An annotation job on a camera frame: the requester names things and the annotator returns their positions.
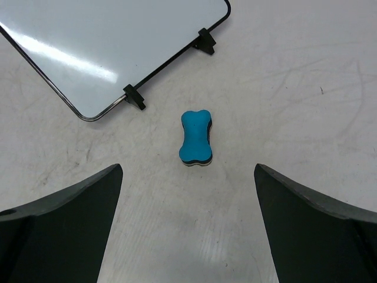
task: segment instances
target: scuffed floor surface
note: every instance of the scuffed floor surface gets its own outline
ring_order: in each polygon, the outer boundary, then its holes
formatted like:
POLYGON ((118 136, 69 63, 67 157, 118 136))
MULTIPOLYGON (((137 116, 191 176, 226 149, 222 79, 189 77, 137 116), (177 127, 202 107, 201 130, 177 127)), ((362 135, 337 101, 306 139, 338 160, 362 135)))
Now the scuffed floor surface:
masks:
POLYGON ((123 187, 98 282, 277 282, 254 186, 264 163, 377 211, 377 2, 239 0, 140 92, 79 120, 0 38, 0 210, 113 163, 123 187), (185 167, 180 116, 211 111, 213 162, 185 167))

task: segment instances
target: white board surface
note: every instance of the white board surface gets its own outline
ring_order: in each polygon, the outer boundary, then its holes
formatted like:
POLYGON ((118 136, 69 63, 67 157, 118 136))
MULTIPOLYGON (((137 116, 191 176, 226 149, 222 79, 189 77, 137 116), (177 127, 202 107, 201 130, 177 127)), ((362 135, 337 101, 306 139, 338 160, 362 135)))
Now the white board surface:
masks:
POLYGON ((0 26, 85 119, 227 13, 224 0, 0 0, 0 26))

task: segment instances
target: black plastic clip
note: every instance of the black plastic clip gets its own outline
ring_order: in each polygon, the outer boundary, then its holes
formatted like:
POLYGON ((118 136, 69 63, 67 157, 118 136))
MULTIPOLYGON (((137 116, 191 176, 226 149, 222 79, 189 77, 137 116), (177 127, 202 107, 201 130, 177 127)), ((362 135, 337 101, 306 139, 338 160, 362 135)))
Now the black plastic clip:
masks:
POLYGON ((213 39, 212 35, 210 35, 210 32, 205 28, 202 28, 199 31, 199 39, 197 40, 194 47, 198 50, 202 50, 209 55, 212 55, 214 54, 213 47, 215 46, 215 44, 216 42, 213 39))
POLYGON ((140 93, 134 88, 132 85, 126 86, 124 89, 125 92, 125 101, 127 101, 130 104, 136 104, 136 106, 140 110, 144 110, 146 108, 145 104, 143 103, 144 97, 140 95, 140 93))

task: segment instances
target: whiteboard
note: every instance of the whiteboard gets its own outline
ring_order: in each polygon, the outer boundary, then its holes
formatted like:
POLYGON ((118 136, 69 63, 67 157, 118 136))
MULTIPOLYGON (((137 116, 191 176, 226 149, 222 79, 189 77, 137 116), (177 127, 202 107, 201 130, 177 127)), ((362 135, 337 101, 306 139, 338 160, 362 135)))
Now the whiteboard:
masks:
POLYGON ((0 0, 2 34, 87 121, 229 13, 228 0, 0 0))

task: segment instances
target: blue foam eraser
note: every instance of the blue foam eraser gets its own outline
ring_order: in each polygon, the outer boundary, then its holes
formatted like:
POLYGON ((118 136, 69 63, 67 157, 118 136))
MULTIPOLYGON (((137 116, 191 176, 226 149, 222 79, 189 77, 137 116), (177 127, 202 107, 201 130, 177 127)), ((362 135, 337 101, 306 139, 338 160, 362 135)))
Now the blue foam eraser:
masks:
POLYGON ((207 110, 187 111, 182 115, 183 145, 179 157, 187 166, 206 166, 212 161, 210 146, 211 113, 207 110))

